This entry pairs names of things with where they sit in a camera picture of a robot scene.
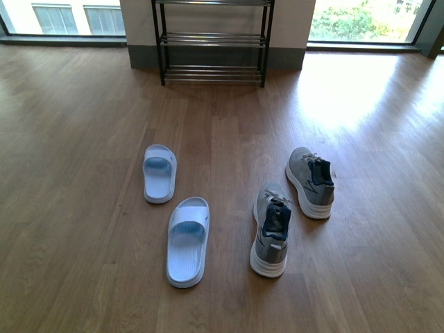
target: shoelace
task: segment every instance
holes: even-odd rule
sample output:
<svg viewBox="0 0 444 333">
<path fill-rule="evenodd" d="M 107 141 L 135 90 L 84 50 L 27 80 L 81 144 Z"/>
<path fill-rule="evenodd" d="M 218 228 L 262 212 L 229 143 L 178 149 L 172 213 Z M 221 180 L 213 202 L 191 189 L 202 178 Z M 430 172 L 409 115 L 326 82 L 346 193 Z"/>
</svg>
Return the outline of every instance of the shoelace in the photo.
<svg viewBox="0 0 444 333">
<path fill-rule="evenodd" d="M 304 154 L 302 155 L 302 159 L 308 159 L 310 161 L 315 161 L 315 162 L 322 162 L 322 158 L 319 156 L 316 156 L 317 153 L 308 153 L 308 154 Z"/>
<path fill-rule="evenodd" d="M 271 189 L 266 189 L 265 195 L 266 195 L 266 202 L 268 204 L 270 204 L 272 201 L 275 201 L 278 203 L 282 203 L 285 206 L 288 206 L 290 203 L 290 201 L 287 200 L 287 198 L 285 198 L 282 194 L 276 193 Z"/>
</svg>

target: white wall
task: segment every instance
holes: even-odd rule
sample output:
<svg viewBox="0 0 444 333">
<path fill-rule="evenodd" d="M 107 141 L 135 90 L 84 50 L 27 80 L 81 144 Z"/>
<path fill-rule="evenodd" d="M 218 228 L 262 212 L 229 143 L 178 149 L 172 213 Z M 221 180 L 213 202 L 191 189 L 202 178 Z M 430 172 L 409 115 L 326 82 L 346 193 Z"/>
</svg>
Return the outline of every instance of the white wall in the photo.
<svg viewBox="0 0 444 333">
<path fill-rule="evenodd" d="M 275 0 L 271 47 L 305 49 L 316 0 Z M 261 9 L 240 6 L 165 6 L 169 31 L 256 31 Z M 121 0 L 129 45 L 155 45 L 151 0 Z"/>
</svg>

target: shoe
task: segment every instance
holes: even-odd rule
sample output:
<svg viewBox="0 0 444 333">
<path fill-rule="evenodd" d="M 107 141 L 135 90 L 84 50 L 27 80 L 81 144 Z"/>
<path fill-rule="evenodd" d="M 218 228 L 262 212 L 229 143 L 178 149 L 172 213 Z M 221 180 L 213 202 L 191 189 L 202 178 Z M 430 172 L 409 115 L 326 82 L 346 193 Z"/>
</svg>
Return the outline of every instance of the shoe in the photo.
<svg viewBox="0 0 444 333">
<path fill-rule="evenodd" d="M 305 215 L 313 219 L 330 216 L 334 200 L 330 162 L 300 147 L 291 154 L 285 173 L 298 190 L 299 205 Z"/>
<path fill-rule="evenodd" d="M 199 197 L 181 202 L 169 219 L 166 276 L 176 288 L 197 284 L 205 270 L 210 207 Z"/>
<path fill-rule="evenodd" d="M 268 182 L 259 192 L 253 214 L 257 223 L 250 265 L 268 278 L 281 276 L 287 265 L 287 237 L 291 210 L 279 184 Z"/>
<path fill-rule="evenodd" d="M 145 200 L 149 203 L 165 203 L 174 195 L 178 161 L 166 146 L 153 144 L 145 151 L 144 172 Z"/>
</svg>

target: shoe rack shelf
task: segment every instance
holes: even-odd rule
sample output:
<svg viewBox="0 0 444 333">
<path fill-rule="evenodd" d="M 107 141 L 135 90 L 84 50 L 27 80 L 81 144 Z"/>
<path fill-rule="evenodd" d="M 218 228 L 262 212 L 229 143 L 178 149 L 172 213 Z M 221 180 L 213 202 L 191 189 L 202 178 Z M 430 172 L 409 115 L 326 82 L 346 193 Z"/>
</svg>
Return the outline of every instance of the shoe rack shelf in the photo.
<svg viewBox="0 0 444 333">
<path fill-rule="evenodd" d="M 256 34 L 171 32 L 167 28 L 165 8 L 167 5 L 177 4 L 233 6 L 233 10 L 236 6 L 262 7 L 261 28 Z M 165 85 L 166 81 L 203 81 L 243 82 L 265 86 L 274 4 L 275 0 L 151 0 L 161 84 Z M 249 66 L 171 64 L 169 48 L 175 46 L 254 48 L 257 49 L 257 59 Z"/>
</svg>

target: glass window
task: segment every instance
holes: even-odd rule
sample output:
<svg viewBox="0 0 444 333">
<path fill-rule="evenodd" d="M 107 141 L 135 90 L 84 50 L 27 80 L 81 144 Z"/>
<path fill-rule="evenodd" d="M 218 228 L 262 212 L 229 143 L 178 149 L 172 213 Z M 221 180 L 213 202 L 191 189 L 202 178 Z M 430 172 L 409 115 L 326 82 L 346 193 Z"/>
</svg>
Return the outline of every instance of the glass window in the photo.
<svg viewBox="0 0 444 333">
<path fill-rule="evenodd" d="M 83 6 L 92 35 L 125 35 L 119 6 Z"/>
<path fill-rule="evenodd" d="M 33 3 L 35 16 L 47 35 L 77 35 L 77 26 L 70 5 Z"/>
<path fill-rule="evenodd" d="M 119 0 L 0 0 L 11 35 L 125 36 Z"/>
<path fill-rule="evenodd" d="M 432 0 L 316 0 L 310 42 L 411 43 Z"/>
</svg>

